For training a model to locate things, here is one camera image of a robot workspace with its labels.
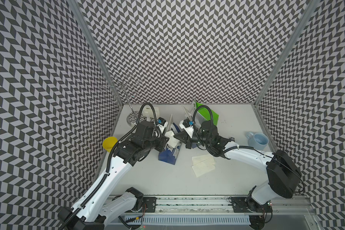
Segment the cream paper receipt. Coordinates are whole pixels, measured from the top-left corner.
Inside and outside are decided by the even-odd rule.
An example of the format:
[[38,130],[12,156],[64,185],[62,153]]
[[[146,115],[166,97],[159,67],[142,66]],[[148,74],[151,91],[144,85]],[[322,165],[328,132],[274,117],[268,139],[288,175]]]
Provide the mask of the cream paper receipt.
[[175,133],[171,130],[171,131],[167,131],[165,133],[165,137],[168,138],[168,141],[167,141],[167,146],[174,149],[178,146],[181,145],[181,142],[180,140],[178,140],[177,138],[174,137]]

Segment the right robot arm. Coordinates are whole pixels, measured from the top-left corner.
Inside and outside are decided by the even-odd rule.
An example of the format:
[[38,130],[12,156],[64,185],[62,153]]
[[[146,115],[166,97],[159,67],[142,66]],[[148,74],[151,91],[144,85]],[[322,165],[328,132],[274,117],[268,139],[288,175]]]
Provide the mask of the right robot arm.
[[282,150],[265,152],[254,147],[243,146],[218,134],[212,121],[204,121],[197,127],[189,119],[179,124],[181,132],[174,137],[185,144],[187,149],[193,145],[202,146],[210,155],[226,160],[236,160],[262,170],[267,180],[254,186],[238,205],[249,212],[260,212],[277,197],[292,198],[296,188],[302,183],[301,171],[293,160]]

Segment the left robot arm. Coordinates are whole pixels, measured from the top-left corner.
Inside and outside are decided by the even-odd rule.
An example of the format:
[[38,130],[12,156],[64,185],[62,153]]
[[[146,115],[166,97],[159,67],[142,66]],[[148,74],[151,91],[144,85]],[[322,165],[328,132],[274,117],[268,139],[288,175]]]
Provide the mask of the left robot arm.
[[138,211],[143,194],[134,188],[111,202],[107,199],[135,163],[144,160],[151,150],[163,150],[168,141],[163,134],[167,126],[167,121],[161,117],[154,122],[143,120],[125,134],[111,149],[106,168],[89,190],[71,208],[60,210],[59,229],[103,230],[126,211]]

